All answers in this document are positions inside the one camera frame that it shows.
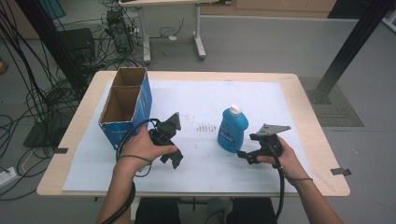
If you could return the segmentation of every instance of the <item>person's left hand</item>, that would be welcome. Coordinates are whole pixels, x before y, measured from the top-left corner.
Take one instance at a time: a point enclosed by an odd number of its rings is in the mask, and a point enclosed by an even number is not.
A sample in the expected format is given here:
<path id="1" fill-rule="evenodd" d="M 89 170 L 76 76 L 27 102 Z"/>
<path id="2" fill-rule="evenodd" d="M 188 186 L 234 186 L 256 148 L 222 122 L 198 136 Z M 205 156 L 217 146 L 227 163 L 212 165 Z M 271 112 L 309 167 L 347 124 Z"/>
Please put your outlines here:
<path id="1" fill-rule="evenodd" d="M 163 146 L 158 147 L 155 146 L 151 139 L 149 138 L 149 131 L 145 126 L 142 126 L 139 129 L 139 134 L 132 137 L 127 144 L 125 144 L 120 157 L 126 155 L 132 155 L 144 158 L 148 161 L 154 161 L 161 155 L 170 154 L 177 151 L 176 146 Z M 127 157 L 121 158 L 120 161 L 127 162 L 131 165 L 133 169 L 140 169 L 146 165 L 149 165 L 148 161 L 135 158 L 135 157 Z"/>

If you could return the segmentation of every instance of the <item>bottle cap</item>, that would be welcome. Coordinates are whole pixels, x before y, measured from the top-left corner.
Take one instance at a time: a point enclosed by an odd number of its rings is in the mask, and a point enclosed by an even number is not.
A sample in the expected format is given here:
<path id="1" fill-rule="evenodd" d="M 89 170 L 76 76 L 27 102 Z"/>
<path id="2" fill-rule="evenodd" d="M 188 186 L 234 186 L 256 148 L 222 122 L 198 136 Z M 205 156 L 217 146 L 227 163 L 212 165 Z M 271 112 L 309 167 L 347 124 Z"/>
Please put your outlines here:
<path id="1" fill-rule="evenodd" d="M 231 105 L 230 107 L 230 113 L 233 116 L 238 116 L 242 113 L 241 108 L 238 105 Z"/>

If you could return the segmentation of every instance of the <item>black metal pole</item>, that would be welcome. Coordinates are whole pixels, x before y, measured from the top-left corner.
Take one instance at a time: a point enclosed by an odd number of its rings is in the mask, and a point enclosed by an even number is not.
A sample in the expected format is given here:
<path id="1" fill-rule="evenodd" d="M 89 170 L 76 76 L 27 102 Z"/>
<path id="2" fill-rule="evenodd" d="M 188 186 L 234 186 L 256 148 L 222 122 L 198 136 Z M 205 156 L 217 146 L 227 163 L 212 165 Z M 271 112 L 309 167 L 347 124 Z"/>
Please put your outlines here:
<path id="1" fill-rule="evenodd" d="M 373 0 L 353 28 L 343 47 L 338 51 L 332 64 L 315 89 L 308 91 L 313 104 L 328 104 L 329 93 L 338 79 L 347 70 L 352 60 L 361 50 L 370 35 L 389 11 L 394 0 Z"/>
<path id="2" fill-rule="evenodd" d="M 55 62 L 64 72 L 70 85 L 75 90 L 79 99 L 82 99 L 88 88 L 88 82 L 82 75 L 82 71 L 76 66 L 76 63 L 66 50 L 64 44 L 60 41 L 55 25 L 47 14 L 47 11 L 41 6 L 39 0 L 15 0 L 21 11 L 40 36 L 49 53 Z"/>

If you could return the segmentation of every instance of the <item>bottle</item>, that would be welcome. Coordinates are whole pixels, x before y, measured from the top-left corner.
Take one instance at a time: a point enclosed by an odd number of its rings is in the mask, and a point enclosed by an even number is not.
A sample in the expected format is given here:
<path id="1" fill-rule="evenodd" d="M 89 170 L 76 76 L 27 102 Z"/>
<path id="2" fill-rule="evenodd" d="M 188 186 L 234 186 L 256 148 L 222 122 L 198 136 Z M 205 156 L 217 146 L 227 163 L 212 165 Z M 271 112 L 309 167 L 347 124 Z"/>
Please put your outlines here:
<path id="1" fill-rule="evenodd" d="M 248 119 L 238 105 L 231 105 L 224 110 L 222 116 L 218 143 L 227 151 L 235 153 L 244 143 L 244 130 L 248 127 Z"/>

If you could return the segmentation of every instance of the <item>background table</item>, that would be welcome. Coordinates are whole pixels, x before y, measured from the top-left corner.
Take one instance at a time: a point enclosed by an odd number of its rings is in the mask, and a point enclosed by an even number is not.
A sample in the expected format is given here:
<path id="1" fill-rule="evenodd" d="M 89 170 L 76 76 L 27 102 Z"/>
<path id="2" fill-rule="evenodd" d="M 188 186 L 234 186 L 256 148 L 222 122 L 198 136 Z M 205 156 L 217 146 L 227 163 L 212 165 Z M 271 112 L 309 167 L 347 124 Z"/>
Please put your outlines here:
<path id="1" fill-rule="evenodd" d="M 116 72 L 98 72 L 88 88 L 59 147 L 66 147 L 66 154 L 55 154 L 44 174 L 37 192 L 41 195 L 87 195 L 102 196 L 105 192 L 62 191 L 74 153 L 91 119 L 105 86 Z M 342 175 L 333 175 L 331 169 L 338 168 L 327 139 L 309 104 L 297 76 L 293 74 L 264 73 L 211 73 L 211 72 L 158 72 L 149 71 L 151 80 L 234 80 L 278 82 L 288 103 L 294 125 L 304 148 L 305 156 L 319 190 L 325 196 L 347 196 L 349 187 Z"/>
<path id="2" fill-rule="evenodd" d="M 149 35 L 146 32 L 146 18 L 144 13 L 144 7 L 149 6 L 163 6 L 163 5 L 182 5 L 182 4 L 195 4 L 195 32 L 193 32 L 193 37 L 195 40 L 195 45 L 198 49 L 198 55 L 201 59 L 206 57 L 204 45 L 202 44 L 201 36 L 200 36 L 200 16 L 201 16 L 201 7 L 202 3 L 214 3 L 219 0 L 136 0 L 131 2 L 122 3 L 120 2 L 121 7 L 135 7 L 137 9 L 139 20 L 140 20 L 140 29 L 143 37 L 143 60 L 145 63 L 150 63 L 150 47 L 149 47 Z"/>

